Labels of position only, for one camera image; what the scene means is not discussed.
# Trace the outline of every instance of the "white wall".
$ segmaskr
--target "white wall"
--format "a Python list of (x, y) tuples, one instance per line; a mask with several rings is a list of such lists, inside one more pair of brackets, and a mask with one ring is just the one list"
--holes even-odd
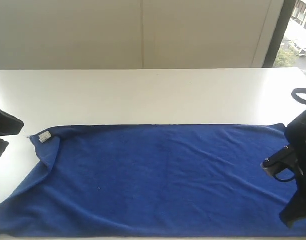
[(0, 69), (261, 67), (283, 0), (0, 0)]

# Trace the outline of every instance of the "microfiber towel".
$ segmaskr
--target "microfiber towel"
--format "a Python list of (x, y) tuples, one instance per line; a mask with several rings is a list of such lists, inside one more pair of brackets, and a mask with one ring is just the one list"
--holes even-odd
[[(40, 162), (0, 204), (0, 234), (306, 236), (306, 220), (288, 229), (278, 216), (295, 182), (277, 182), (260, 167), (287, 144), (284, 130), (280, 124), (47, 129), (30, 137)], [(40, 140), (46, 131), (51, 137)]]

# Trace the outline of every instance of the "towel label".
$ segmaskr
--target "towel label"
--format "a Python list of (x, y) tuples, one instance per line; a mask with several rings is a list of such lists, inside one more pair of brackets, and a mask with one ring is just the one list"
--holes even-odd
[(46, 132), (43, 132), (41, 134), (38, 135), (38, 138), (39, 138), (39, 141), (41, 143), (44, 143), (46, 142), (48, 139), (50, 139), (52, 136), (51, 134), (49, 133), (49, 131), (46, 131)]

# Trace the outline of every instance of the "white table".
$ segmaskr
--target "white table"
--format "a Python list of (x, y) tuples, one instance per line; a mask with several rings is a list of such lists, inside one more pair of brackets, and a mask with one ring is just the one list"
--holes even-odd
[(46, 128), (288, 124), (306, 109), (290, 96), (297, 87), (306, 88), (297, 68), (0, 71), (0, 109), (25, 123), (3, 138), (0, 203), (38, 162), (27, 136)]

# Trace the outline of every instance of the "black object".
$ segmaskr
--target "black object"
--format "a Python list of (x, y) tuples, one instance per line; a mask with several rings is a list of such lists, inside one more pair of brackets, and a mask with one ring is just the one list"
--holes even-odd
[[(0, 137), (17, 135), (23, 128), (24, 123), (19, 119), (0, 110)], [(0, 156), (6, 149), (8, 142), (0, 139)]]
[[(292, 97), (301, 104), (306, 105), (306, 100), (297, 94), (306, 94), (306, 89), (295, 89)], [(289, 145), (262, 163), (262, 168), (276, 180), (287, 183), (296, 180), (297, 191), (279, 214), (282, 222), (292, 227), (293, 223), (306, 218), (306, 111), (294, 119), (285, 129), (285, 137)], [(290, 179), (280, 179), (278, 174), (285, 169), (294, 173)]]

